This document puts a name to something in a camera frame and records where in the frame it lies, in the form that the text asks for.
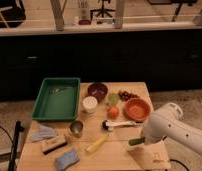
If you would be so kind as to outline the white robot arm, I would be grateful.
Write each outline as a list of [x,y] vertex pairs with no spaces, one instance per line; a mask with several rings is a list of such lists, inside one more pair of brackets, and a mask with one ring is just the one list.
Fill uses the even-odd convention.
[[143,125],[141,135],[145,144],[155,144],[167,136],[202,156],[202,130],[181,121],[182,109],[166,103],[153,111]]

